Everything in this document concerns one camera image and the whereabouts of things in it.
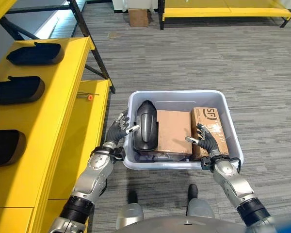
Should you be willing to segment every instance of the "cardboard box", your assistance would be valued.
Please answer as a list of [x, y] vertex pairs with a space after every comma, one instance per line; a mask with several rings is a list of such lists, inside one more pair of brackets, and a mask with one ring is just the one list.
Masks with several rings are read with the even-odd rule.
[[190, 118], [190, 112], [157, 110], [158, 148], [147, 155], [172, 157], [174, 161], [191, 156], [192, 145], [185, 140], [192, 135]]
[[128, 9], [129, 23], [131, 27], [147, 27], [147, 9]]
[[[227, 144], [222, 129], [218, 110], [216, 108], [193, 108], [191, 111], [192, 135], [198, 138], [196, 125], [200, 123], [207, 127], [218, 143], [221, 154], [228, 155]], [[193, 160], [200, 160], [201, 157], [207, 157], [206, 150], [197, 145], [193, 145]]]

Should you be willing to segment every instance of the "plastic storage bin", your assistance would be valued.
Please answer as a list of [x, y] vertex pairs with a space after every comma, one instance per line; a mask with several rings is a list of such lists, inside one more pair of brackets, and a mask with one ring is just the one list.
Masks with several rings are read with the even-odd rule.
[[[135, 114], [141, 103], [150, 100], [158, 110], [191, 111], [193, 107], [217, 108], [226, 137], [231, 158], [237, 157], [243, 164], [243, 152], [239, 145], [225, 96], [219, 91], [136, 91], [129, 97], [129, 125], [135, 121]], [[133, 149], [132, 135], [126, 136], [124, 165], [130, 169], [202, 169], [200, 162], [137, 162], [137, 152]]]

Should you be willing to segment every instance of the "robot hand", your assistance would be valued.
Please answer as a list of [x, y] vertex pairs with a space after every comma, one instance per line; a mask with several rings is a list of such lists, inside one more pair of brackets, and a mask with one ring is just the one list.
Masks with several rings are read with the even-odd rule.
[[127, 128], [129, 117], [127, 117], [127, 110], [122, 112], [113, 122], [109, 128], [106, 136], [106, 142], [103, 146], [109, 146], [111, 148], [116, 148], [120, 139], [125, 137], [127, 134], [140, 128], [139, 125]]
[[247, 180], [231, 163], [232, 159], [220, 154], [216, 140], [205, 126], [198, 124], [197, 129], [204, 139], [186, 137], [186, 140], [207, 150], [209, 158], [202, 158], [202, 168], [211, 170], [214, 180], [222, 187], [245, 224], [247, 226], [270, 224], [272, 222], [270, 214], [258, 200]]
[[113, 164], [124, 159], [124, 150], [117, 148], [119, 140], [140, 128], [136, 125], [127, 129], [128, 119], [127, 111], [122, 112], [109, 128], [105, 143], [92, 151], [86, 169], [77, 179], [70, 198], [49, 233], [84, 232], [85, 222], [94, 212], [95, 202], [107, 187]]
[[208, 152], [209, 157], [219, 155], [220, 151], [219, 151], [218, 143], [214, 139], [212, 134], [209, 132], [209, 130], [205, 126], [199, 123], [197, 124], [197, 129], [198, 129], [197, 133], [200, 135], [199, 139], [195, 139], [193, 137], [186, 137], [185, 140], [205, 149]]

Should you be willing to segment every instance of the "gray carpet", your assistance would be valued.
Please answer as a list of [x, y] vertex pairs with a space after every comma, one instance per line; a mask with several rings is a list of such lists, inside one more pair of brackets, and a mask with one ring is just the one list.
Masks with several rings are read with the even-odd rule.
[[[291, 22], [281, 29], [280, 18], [176, 19], [160, 31], [156, 13], [148, 28], [131, 28], [128, 14], [114, 14], [110, 3], [88, 4], [83, 15], [116, 87], [105, 127], [137, 90], [219, 90], [244, 153], [242, 175], [272, 215], [291, 218]], [[92, 56], [88, 64], [96, 65]], [[84, 78], [97, 77], [85, 71]], [[242, 223], [208, 171], [135, 171], [117, 163], [88, 232], [114, 230], [132, 189], [145, 218], [184, 215], [191, 183], [217, 218]]]

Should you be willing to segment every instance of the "black object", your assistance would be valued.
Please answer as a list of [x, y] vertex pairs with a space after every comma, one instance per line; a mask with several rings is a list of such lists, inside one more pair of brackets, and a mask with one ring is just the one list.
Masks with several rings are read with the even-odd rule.
[[156, 108], [151, 101], [144, 101], [138, 108], [135, 125], [140, 125], [140, 130], [134, 132], [134, 149], [155, 150], [158, 146], [159, 124]]
[[24, 153], [26, 136], [17, 130], [0, 130], [0, 166], [15, 163]]
[[127, 204], [138, 203], [138, 195], [136, 191], [132, 190], [127, 195]]
[[95, 205], [87, 199], [70, 196], [60, 217], [85, 224], [88, 216], [94, 211]]
[[198, 189], [194, 183], [190, 184], [188, 189], [188, 206], [186, 207], [186, 216], [188, 215], [189, 203], [193, 198], [198, 198]]
[[0, 82], [0, 104], [26, 103], [38, 100], [45, 89], [44, 82], [37, 76], [11, 77]]
[[6, 59], [14, 65], [52, 65], [64, 58], [60, 44], [35, 42], [34, 45], [14, 50]]
[[242, 203], [237, 207], [237, 211], [247, 227], [270, 216], [258, 198], [252, 198]]

